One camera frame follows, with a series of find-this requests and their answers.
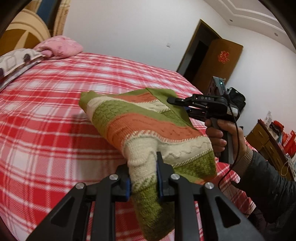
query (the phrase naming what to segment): striped knit garment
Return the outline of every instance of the striped knit garment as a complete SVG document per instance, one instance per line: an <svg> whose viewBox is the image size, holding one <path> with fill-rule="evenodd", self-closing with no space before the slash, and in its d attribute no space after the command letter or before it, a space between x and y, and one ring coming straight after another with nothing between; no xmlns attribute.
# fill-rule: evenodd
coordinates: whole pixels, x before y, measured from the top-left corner
<svg viewBox="0 0 296 241"><path fill-rule="evenodd" d="M156 152L191 182L216 176L208 137L194 129L184 108L167 103L173 90L146 88L119 95L83 92L79 101L99 133L127 159L132 200L144 237L157 241L174 228L173 203L157 198Z"/></svg>

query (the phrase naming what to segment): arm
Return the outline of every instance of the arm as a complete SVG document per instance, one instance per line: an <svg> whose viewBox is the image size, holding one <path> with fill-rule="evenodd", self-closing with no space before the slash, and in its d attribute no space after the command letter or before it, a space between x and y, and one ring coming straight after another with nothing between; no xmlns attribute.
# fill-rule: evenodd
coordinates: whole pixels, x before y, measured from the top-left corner
<svg viewBox="0 0 296 241"><path fill-rule="evenodd" d="M211 126L210 120L206 133L209 136L214 152L224 150L226 142L222 140L222 132ZM229 121L218 121L221 129L228 131L233 138L234 156L237 150L237 132L235 125ZM296 183L287 181L257 152L250 150L244 139L244 134L239 128L239 158L233 170L241 180L235 186L243 191L254 201L262 211L267 222L273 223L281 214L296 202Z"/></svg>

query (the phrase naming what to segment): red door decoration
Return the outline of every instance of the red door decoration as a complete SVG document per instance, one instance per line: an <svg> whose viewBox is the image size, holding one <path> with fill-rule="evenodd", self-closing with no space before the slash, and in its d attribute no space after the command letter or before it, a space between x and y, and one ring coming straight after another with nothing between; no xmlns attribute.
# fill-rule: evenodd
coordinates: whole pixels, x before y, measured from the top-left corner
<svg viewBox="0 0 296 241"><path fill-rule="evenodd" d="M218 55L219 62L222 62L225 64L226 62L229 61L228 56L229 56L229 52L221 51L221 53Z"/></svg>

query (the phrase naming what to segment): black cable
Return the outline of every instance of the black cable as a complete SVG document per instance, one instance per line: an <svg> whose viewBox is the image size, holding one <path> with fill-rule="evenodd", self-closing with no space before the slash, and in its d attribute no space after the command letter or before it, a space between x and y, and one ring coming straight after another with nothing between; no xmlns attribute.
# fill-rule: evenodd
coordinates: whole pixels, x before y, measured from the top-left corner
<svg viewBox="0 0 296 241"><path fill-rule="evenodd" d="M233 120L234 120L236 131L237 131L237 156L235 157L233 165L229 168L228 172L218 182L218 188L219 188L220 191L221 191L220 184L221 184L222 180L232 171L233 167L236 165L236 162L237 162L238 157L239 157L239 148L240 148L240 144L239 144L239 128L237 126L237 121L236 121L235 116L233 114L232 108L230 107L230 102L231 102L230 101L230 96L229 96L229 94L227 92L225 92L225 96L226 96L226 99L227 99L227 102L228 102L228 107L230 109L231 115L232 115Z"/></svg>

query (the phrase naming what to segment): finger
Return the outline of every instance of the finger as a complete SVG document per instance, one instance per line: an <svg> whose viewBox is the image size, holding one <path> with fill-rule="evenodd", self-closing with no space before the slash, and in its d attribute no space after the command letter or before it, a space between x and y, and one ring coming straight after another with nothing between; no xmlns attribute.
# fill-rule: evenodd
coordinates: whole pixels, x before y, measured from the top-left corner
<svg viewBox="0 0 296 241"><path fill-rule="evenodd" d="M227 141L221 138L210 138L210 141L212 143L212 146L224 147L227 144Z"/></svg>
<svg viewBox="0 0 296 241"><path fill-rule="evenodd" d="M235 127L235 124L231 121L227 120L218 120L218 125L222 130L228 131L231 135L236 136L237 135L237 129ZM239 136L244 135L243 130L239 127Z"/></svg>
<svg viewBox="0 0 296 241"><path fill-rule="evenodd" d="M214 151L214 153L222 152L222 151L224 151L224 150L225 150L225 148L222 147L222 146L213 146L213 151Z"/></svg>
<svg viewBox="0 0 296 241"><path fill-rule="evenodd" d="M212 126L212 122L210 119L205 120L205 126L206 127L211 127Z"/></svg>
<svg viewBox="0 0 296 241"><path fill-rule="evenodd" d="M215 129L214 127L208 127L205 130L208 137L222 138L223 132L221 130Z"/></svg>

